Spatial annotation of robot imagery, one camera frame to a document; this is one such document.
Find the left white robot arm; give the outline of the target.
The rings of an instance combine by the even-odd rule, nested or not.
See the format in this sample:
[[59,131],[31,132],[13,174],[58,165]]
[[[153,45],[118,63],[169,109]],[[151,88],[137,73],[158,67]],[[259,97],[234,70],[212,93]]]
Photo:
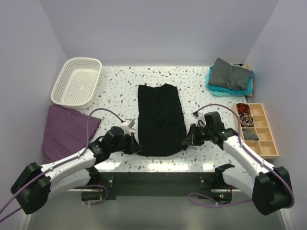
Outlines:
[[11,193],[25,214],[32,214],[53,195],[84,185],[96,187],[99,176],[95,165],[109,159],[112,153],[131,155],[141,151],[134,132],[114,126],[88,147],[66,158],[41,166],[35,162],[28,164],[11,187]]

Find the grey folded t shirt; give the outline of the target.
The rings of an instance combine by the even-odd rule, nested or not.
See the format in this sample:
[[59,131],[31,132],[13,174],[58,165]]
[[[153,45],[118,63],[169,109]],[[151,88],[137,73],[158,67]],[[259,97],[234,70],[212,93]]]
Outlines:
[[247,90],[252,75],[253,71],[231,65],[218,57],[213,64],[209,85],[235,91]]

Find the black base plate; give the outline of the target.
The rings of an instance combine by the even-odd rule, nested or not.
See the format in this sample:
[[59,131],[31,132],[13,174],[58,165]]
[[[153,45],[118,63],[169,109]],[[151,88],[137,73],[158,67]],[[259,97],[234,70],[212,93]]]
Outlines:
[[199,193],[215,202],[229,204],[235,188],[218,184],[213,172],[100,172],[90,187],[80,187],[83,202],[97,202],[118,196],[187,196]]

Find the white plastic basket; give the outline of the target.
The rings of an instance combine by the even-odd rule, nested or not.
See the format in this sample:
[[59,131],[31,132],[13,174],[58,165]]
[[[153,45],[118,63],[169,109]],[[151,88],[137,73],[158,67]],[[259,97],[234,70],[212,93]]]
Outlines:
[[96,95],[102,63],[95,58],[74,57],[65,62],[51,92],[54,104],[75,110],[89,108]]

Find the black t shirt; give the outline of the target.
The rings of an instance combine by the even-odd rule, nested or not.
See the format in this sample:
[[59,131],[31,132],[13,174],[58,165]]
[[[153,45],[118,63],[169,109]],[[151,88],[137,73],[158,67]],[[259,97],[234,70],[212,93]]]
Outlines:
[[142,156],[166,157],[186,150],[184,115],[176,86],[138,86],[138,140]]

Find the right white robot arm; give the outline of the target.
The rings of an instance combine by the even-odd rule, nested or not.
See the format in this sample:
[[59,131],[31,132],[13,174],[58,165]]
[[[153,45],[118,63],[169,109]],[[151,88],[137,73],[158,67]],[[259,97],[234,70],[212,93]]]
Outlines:
[[209,186],[225,188],[230,185],[239,189],[263,215],[294,205],[290,175],[284,167],[275,167],[261,158],[234,129],[225,128],[218,112],[194,112],[193,116],[197,122],[190,125],[182,144],[201,146],[210,141],[245,169],[240,172],[232,163],[221,165],[215,168],[213,179],[206,180]]

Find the purple cloth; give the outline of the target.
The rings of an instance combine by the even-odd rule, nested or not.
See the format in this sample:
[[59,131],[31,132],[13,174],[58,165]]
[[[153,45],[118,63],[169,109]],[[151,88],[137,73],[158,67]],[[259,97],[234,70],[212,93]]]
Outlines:
[[99,118],[88,117],[79,111],[60,105],[51,105],[42,143],[44,163],[58,161],[80,151],[85,147],[87,137],[89,140],[94,137],[100,123]]

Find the grey cloth in tray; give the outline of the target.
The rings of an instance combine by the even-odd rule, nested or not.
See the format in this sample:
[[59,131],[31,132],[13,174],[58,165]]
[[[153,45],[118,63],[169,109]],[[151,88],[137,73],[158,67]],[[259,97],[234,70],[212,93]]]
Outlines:
[[259,138],[256,134],[256,130],[254,128],[247,128],[247,129],[243,129],[243,137],[244,140],[247,141],[258,141]]

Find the red patterned cloth in tray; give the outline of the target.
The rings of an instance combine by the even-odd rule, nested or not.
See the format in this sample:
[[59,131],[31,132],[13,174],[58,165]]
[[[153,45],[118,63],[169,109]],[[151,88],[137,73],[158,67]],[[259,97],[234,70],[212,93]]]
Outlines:
[[254,120],[251,115],[251,109],[246,103],[238,103],[236,105],[238,116],[242,127],[254,127]]

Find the aluminium rail frame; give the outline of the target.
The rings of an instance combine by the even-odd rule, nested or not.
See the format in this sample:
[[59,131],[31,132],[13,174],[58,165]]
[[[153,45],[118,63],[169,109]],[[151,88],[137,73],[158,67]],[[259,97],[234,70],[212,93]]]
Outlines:
[[200,207],[187,197],[118,196],[99,205],[81,202],[71,190],[32,215],[23,215],[22,230],[292,230],[287,210],[268,216],[251,203]]

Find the teal folded t shirt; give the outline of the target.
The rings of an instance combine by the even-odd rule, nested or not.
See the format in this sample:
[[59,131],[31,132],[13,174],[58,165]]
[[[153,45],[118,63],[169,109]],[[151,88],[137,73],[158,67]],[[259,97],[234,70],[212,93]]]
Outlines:
[[222,87],[216,87],[216,86],[210,86],[209,80],[211,78],[213,66],[210,66],[209,73],[205,75],[205,87],[211,92],[211,94],[223,97],[223,96],[252,96],[253,94],[253,77],[254,74],[252,74],[248,80],[248,89],[247,90],[230,90],[227,88]]

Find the wooden compartment tray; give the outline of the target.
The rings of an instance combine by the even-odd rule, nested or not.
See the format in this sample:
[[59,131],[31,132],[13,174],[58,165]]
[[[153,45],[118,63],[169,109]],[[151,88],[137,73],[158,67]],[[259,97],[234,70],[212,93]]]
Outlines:
[[[251,109],[251,115],[254,120],[254,127],[242,127],[240,118],[236,109],[236,105],[232,106],[232,110],[236,113],[234,116],[236,131],[241,134],[242,140],[258,155],[266,160],[274,160],[279,157],[273,135],[269,126],[269,122],[261,103],[246,103]],[[243,137],[243,129],[254,128],[259,138],[258,141],[247,141]]]

